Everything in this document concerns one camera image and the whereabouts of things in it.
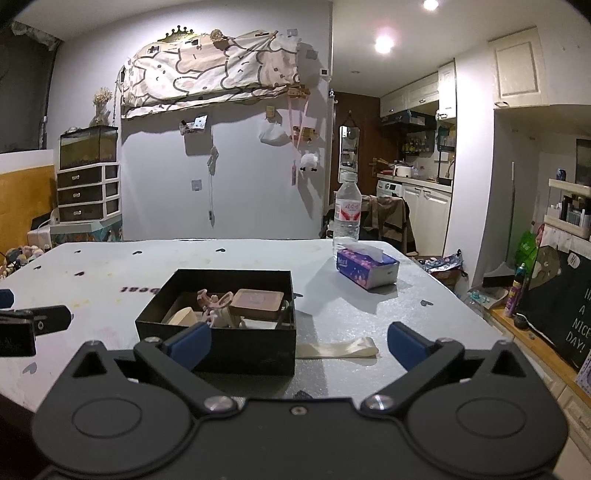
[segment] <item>open cardboard box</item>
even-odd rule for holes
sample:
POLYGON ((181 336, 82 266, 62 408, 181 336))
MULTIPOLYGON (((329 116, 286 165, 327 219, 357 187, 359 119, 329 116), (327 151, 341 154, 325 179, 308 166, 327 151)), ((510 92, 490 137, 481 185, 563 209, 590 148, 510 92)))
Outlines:
POLYGON ((290 307, 275 329, 212 328, 212 348, 196 371, 293 375, 296 362, 296 321, 289 271, 265 270, 177 270, 139 314, 135 326, 140 339, 157 336, 166 340, 182 325, 167 325, 177 311, 191 307, 200 311, 197 292, 236 293, 239 288, 282 291, 290 307))

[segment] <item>cleaning supplies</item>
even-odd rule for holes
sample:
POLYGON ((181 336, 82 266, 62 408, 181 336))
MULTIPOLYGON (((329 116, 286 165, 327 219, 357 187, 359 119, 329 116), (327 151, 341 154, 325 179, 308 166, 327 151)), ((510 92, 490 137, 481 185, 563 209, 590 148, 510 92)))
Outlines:
POLYGON ((513 286, 509 291, 509 296, 507 297, 507 305, 505 306, 505 316, 512 317, 515 313, 515 309, 517 308, 517 304, 519 303, 519 299, 521 298, 521 291, 523 289, 523 285, 525 283, 525 275, 527 273, 527 267, 524 263, 522 263, 517 272, 515 273, 515 278, 513 279, 513 286))

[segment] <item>kitchen cabinet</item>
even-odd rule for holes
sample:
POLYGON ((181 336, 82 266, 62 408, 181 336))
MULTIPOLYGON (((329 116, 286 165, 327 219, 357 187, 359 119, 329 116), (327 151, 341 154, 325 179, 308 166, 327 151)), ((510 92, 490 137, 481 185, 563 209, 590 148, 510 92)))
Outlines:
POLYGON ((425 103, 435 102, 439 98, 438 90, 439 77, 437 73, 433 73, 428 77, 406 85, 406 87, 402 87, 380 98, 379 115, 392 115, 392 113, 416 108, 425 103))
POLYGON ((547 104, 544 56, 537 28, 499 38, 489 45, 494 55, 496 107, 547 104))
POLYGON ((413 235, 416 239, 417 234, 414 232, 415 225, 417 224, 417 212, 418 212, 418 201, 421 197, 421 189, 418 187, 410 187, 409 185, 404 186, 402 198, 408 204, 410 225, 413 229, 413 235))
POLYGON ((439 98, 439 80, 437 73, 429 75, 421 80, 411 83, 407 89, 407 109, 412 110, 415 107, 425 103, 436 102, 439 98))
POLYGON ((439 110, 437 119, 446 120, 456 117, 456 63, 451 62, 439 68, 437 72, 439 89, 439 110))
POLYGON ((407 105, 407 89, 406 87, 396 90, 383 96, 379 101, 379 115, 387 116, 392 113, 406 110, 407 105))
POLYGON ((410 225, 419 255, 442 255, 452 196, 426 187, 404 186, 410 225))

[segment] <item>white table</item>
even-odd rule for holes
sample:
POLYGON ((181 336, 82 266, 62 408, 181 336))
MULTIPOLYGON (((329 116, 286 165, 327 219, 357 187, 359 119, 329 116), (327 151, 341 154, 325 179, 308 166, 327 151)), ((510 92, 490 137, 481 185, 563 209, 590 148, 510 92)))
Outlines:
POLYGON ((138 342, 134 320, 178 268, 291 270, 298 342, 336 342, 370 336, 376 359, 297 360, 292 379, 238 375, 205 378, 238 396, 352 397, 359 403, 405 373, 388 352, 395 320, 423 336, 451 337, 467 348, 490 348, 500 335, 392 246, 369 242, 400 260, 396 287, 370 293, 335 269, 331 240, 151 240, 64 244, 0 282, 14 292, 13 308, 65 304, 74 314, 65 332, 37 338, 32 358, 0 358, 0 394, 36 411, 63 368, 89 339, 109 349, 138 342), (129 291, 129 287, 148 291, 129 291), (421 305, 428 300, 432 306, 421 305), (30 373, 35 363, 36 372, 30 373))

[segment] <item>printed cloth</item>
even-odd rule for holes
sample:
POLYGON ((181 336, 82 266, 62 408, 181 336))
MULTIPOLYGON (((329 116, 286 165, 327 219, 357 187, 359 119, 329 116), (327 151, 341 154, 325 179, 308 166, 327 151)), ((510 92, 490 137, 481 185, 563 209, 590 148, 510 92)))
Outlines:
POLYGON ((121 118, 272 98, 299 82, 299 39, 261 30, 146 45, 124 67, 121 118))

